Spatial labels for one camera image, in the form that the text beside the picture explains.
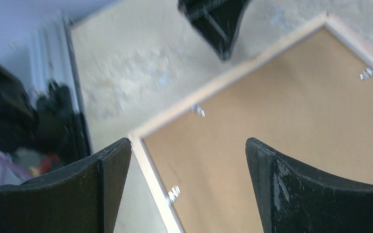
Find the brown cardboard backing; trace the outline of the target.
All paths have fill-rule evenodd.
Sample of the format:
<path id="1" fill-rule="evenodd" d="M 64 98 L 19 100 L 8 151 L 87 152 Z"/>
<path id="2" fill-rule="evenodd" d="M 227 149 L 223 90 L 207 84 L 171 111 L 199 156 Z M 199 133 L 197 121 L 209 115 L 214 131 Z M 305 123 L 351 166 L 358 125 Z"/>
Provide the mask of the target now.
<path id="1" fill-rule="evenodd" d="M 245 153 L 256 138 L 324 172 L 373 184 L 373 76 L 321 28 L 143 139 L 184 233 L 265 233 Z"/>

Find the white wooden picture frame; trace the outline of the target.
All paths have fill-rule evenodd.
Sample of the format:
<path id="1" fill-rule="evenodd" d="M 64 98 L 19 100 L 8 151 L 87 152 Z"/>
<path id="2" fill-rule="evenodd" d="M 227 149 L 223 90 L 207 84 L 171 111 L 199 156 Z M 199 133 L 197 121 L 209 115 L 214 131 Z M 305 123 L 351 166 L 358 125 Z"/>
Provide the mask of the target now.
<path id="1" fill-rule="evenodd" d="M 158 207 L 158 211 L 162 217 L 164 226 L 168 232 L 183 233 L 184 229 L 179 217 L 175 213 L 172 206 L 173 202 L 170 200 L 169 192 L 164 187 L 158 169 L 146 150 L 143 139 L 171 122 L 179 115 L 192 110 L 193 107 L 197 106 L 206 98 L 226 88 L 244 75 L 260 68 L 262 65 L 321 28 L 328 29 L 330 33 L 351 49 L 354 54 L 373 70 L 373 46 L 371 43 L 349 28 L 338 16 L 330 12 L 325 12 L 312 18 L 294 31 L 281 37 L 262 52 L 240 62 L 238 65 L 217 76 L 182 100 L 130 131 L 128 137 L 131 140 L 134 155 L 139 162 L 153 199 Z"/>

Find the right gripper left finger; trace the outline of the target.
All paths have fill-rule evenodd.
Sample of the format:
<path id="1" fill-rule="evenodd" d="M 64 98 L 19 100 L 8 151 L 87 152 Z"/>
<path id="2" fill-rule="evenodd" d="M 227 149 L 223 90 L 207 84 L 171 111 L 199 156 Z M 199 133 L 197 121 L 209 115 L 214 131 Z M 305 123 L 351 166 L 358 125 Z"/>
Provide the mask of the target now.
<path id="1" fill-rule="evenodd" d="M 131 160 L 122 138 L 20 185 L 0 186 L 0 233 L 111 233 Z"/>

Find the small metal frame clip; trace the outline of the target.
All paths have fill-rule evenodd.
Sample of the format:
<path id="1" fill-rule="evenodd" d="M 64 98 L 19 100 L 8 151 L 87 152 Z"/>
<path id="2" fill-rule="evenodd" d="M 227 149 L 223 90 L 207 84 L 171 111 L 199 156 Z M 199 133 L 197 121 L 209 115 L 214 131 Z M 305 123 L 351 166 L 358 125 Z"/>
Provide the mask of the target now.
<path id="1" fill-rule="evenodd" d="M 199 105 L 194 105 L 191 107 L 192 111 L 197 113 L 198 115 L 205 117 L 205 112 L 203 108 L 201 108 Z"/>

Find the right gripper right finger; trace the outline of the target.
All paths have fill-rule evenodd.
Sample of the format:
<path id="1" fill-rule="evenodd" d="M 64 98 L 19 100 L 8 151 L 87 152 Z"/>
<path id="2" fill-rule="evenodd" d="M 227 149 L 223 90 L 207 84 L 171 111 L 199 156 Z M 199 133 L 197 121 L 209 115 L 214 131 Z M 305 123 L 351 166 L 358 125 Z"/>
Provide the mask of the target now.
<path id="1" fill-rule="evenodd" d="M 373 233 L 373 184 L 342 178 L 252 137 L 247 164 L 266 233 Z"/>

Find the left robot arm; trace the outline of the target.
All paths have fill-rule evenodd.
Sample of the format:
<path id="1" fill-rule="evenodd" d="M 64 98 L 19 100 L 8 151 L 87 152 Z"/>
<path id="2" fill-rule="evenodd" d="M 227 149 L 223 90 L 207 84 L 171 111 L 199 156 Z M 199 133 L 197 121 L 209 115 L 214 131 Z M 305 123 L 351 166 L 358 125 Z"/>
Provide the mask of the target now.
<path id="1" fill-rule="evenodd" d="M 246 0 L 180 0 L 179 14 L 213 49 L 227 61 L 239 32 Z M 67 71 L 45 79 L 45 91 L 31 99 L 26 83 L 0 64 L 0 151 L 12 153 L 28 148 L 43 153 L 64 153 L 72 159 L 90 154 L 78 81 L 75 55 L 68 23 L 60 20 L 63 38 L 68 43 L 66 57 L 59 60 Z"/>

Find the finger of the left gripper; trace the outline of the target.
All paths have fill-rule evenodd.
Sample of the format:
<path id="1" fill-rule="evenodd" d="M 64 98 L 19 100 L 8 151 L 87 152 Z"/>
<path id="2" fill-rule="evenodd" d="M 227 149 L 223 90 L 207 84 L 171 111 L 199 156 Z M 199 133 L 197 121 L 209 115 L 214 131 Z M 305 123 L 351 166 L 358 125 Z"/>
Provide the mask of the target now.
<path id="1" fill-rule="evenodd" d="M 231 58 L 250 0 L 178 0 L 178 11 L 222 61 Z"/>

